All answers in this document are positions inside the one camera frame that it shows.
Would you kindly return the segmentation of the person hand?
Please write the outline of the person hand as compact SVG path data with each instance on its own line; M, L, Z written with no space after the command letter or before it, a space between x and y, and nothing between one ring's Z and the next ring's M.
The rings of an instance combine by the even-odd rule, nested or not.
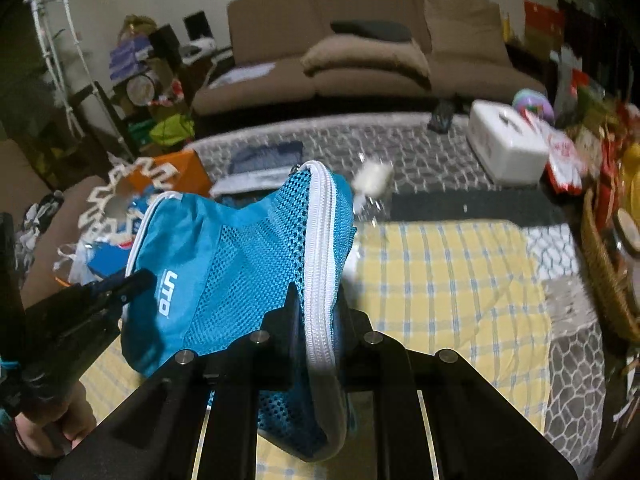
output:
M15 435L33 456L58 457L63 448L76 446L96 428L96 416L86 388L75 382L62 398L35 405L14 417Z

